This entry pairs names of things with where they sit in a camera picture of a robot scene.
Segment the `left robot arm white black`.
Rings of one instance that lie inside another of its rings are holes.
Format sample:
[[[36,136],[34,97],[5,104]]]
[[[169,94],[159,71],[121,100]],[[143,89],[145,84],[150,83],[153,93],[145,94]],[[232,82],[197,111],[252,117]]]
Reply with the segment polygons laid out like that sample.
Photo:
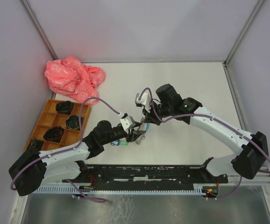
[[[73,179],[84,182],[89,176],[85,160],[102,153],[106,144],[121,139],[134,142],[145,133],[142,123],[112,127],[109,121],[102,120],[72,145],[49,151],[26,150],[8,170],[12,178],[10,189],[26,196],[45,184]]]

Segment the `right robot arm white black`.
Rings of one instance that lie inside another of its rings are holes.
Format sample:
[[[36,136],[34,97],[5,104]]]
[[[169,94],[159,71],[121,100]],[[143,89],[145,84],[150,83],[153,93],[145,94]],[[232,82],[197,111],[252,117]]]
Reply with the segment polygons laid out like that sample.
[[[269,157],[265,134],[250,133],[221,120],[199,101],[182,98],[170,84],[159,87],[156,94],[158,103],[155,103],[148,87],[135,97],[136,105],[142,107],[145,123],[160,125],[173,119],[183,121],[205,131],[233,152],[228,156],[210,157],[205,161],[205,168],[200,170],[200,178],[204,182],[232,173],[251,180],[257,173],[263,172],[261,167]]]

